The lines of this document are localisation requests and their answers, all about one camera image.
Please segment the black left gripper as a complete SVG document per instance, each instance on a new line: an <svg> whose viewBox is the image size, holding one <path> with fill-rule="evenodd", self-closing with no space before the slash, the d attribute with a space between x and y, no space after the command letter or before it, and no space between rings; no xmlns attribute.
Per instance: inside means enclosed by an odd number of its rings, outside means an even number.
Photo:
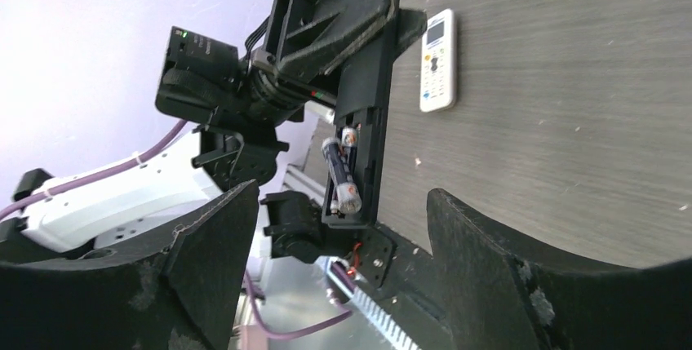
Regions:
<svg viewBox="0 0 692 350"><path fill-rule="evenodd" d="M307 103L335 110L339 67L389 24L398 0L273 0L246 40L253 111L280 124Z"/></svg>

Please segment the white remote control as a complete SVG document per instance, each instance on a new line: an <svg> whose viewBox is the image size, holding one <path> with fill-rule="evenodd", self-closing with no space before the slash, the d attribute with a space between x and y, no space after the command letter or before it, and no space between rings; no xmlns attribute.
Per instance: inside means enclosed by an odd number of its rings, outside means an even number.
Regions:
<svg viewBox="0 0 692 350"><path fill-rule="evenodd" d="M457 97L456 18L447 8L430 17L422 37L419 110L448 109Z"/></svg>

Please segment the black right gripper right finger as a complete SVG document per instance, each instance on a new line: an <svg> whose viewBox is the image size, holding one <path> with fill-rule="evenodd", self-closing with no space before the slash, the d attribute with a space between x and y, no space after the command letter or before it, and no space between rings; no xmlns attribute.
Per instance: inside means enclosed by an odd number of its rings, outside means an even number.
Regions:
<svg viewBox="0 0 692 350"><path fill-rule="evenodd" d="M629 268L550 246L446 190L428 235L457 349L688 349L691 261Z"/></svg>

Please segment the black remote control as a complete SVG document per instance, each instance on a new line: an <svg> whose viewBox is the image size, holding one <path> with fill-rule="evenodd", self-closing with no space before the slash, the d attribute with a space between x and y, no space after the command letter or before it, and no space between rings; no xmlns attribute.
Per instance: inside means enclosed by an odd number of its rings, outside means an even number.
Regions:
<svg viewBox="0 0 692 350"><path fill-rule="evenodd" d="M427 20L424 11L398 10L395 20L343 65L335 123L338 131L361 127L352 175L362 209L354 215L332 215L326 203L322 222L331 228L366 228L376 221L393 63L422 37Z"/></svg>

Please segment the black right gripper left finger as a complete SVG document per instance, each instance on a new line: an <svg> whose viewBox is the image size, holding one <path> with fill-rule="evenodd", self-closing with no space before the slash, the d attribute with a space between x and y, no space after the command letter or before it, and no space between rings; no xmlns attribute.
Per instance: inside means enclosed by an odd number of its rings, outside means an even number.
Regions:
<svg viewBox="0 0 692 350"><path fill-rule="evenodd" d="M1 244L4 349L226 349L259 210L255 181L96 250Z"/></svg>

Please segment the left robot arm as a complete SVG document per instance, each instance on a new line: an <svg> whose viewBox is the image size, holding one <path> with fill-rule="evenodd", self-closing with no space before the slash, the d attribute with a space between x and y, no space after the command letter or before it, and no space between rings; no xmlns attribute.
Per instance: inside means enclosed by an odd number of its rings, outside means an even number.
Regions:
<svg viewBox="0 0 692 350"><path fill-rule="evenodd" d="M322 222L371 226L378 213L388 101L395 60L424 32L422 11L400 0L274 0L246 52L181 28L171 30L157 109L196 124L174 129L137 157L59 183L36 169L1 214L1 258L72 255L137 219L212 199L253 179L265 184L289 146L276 128L300 121L305 105L333 110L338 133L359 143L348 187L329 183L340 207Z"/></svg>

